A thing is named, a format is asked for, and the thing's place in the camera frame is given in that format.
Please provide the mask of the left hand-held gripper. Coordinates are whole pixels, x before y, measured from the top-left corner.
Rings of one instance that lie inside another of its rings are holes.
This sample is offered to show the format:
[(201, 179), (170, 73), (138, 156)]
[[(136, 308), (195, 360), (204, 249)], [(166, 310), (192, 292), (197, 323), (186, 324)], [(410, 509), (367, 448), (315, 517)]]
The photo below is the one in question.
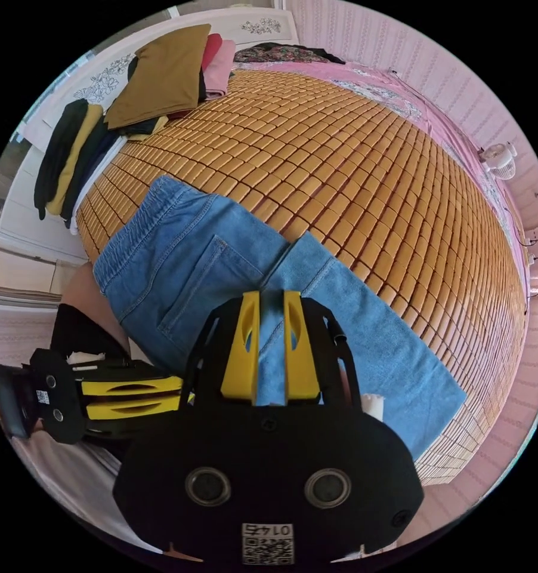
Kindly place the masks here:
[(183, 380), (148, 362), (38, 349), (29, 374), (36, 412), (57, 441), (131, 440), (179, 408)]

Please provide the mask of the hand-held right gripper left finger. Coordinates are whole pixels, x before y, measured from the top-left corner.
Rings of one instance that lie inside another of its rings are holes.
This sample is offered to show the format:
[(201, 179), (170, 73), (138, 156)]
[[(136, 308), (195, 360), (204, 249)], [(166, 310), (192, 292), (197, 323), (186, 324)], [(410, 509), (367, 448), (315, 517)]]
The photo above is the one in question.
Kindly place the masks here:
[(256, 401), (259, 364), (259, 292), (243, 294), (221, 383), (225, 399)]

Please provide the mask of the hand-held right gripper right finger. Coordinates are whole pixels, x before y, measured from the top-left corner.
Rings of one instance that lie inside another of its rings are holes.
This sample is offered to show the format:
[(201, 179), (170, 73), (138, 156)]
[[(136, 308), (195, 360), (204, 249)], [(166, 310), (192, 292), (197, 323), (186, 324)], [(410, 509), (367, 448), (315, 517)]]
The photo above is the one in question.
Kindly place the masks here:
[(285, 401), (314, 401), (320, 397), (309, 330), (300, 292), (283, 293), (285, 329)]

